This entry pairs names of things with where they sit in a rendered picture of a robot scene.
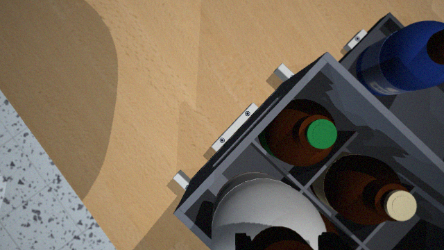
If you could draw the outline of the blue bottle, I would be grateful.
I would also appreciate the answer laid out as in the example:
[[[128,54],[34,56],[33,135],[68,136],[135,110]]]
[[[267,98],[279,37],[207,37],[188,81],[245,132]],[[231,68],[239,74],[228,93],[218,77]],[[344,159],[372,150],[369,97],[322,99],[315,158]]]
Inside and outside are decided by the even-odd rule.
[[[412,23],[360,54],[356,73],[372,94],[389,96],[444,83],[444,23]]]

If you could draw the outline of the dark grey tray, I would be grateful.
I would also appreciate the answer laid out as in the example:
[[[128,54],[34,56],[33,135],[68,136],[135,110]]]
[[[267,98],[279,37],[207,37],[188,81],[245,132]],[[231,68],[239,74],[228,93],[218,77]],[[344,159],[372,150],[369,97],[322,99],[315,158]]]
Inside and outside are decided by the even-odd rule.
[[[385,19],[372,27],[339,63],[358,80],[356,65],[362,51],[403,27],[394,16]],[[374,96],[444,162],[444,83],[413,92]]]

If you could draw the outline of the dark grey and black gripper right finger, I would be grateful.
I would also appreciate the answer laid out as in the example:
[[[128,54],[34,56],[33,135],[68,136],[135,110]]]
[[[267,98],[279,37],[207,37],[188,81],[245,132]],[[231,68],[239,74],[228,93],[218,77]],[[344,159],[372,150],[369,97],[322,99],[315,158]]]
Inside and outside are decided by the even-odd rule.
[[[336,233],[322,232],[318,236],[318,250],[353,250]]]

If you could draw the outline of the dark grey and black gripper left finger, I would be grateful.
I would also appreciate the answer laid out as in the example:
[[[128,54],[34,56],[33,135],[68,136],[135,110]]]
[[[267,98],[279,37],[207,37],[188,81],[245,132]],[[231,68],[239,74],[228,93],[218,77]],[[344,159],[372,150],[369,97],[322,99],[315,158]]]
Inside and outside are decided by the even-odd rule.
[[[246,233],[235,233],[235,250],[254,250],[250,236],[246,236]]]

